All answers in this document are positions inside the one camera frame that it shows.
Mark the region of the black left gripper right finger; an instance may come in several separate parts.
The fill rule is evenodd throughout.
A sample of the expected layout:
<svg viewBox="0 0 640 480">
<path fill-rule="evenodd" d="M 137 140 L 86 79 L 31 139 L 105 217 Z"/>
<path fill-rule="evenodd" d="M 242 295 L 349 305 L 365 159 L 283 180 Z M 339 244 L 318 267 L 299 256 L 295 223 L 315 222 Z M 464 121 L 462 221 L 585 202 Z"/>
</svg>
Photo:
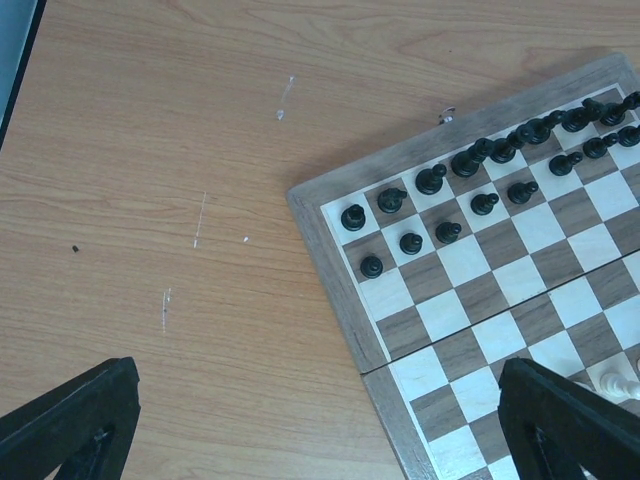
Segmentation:
<svg viewBox="0 0 640 480">
<path fill-rule="evenodd" d="M 521 479 L 639 477 L 639 418 L 533 360 L 505 362 L 498 417 Z"/>
</svg>

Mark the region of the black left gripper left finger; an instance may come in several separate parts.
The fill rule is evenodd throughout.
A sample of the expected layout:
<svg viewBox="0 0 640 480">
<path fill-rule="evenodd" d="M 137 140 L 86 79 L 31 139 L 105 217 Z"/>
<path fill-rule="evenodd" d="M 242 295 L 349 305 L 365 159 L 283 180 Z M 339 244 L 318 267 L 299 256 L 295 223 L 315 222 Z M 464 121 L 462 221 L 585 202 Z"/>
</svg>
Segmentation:
<svg viewBox="0 0 640 480">
<path fill-rule="evenodd" d="M 139 415 L 133 358 L 111 358 L 1 418 L 3 479 L 119 479 Z"/>
</svg>

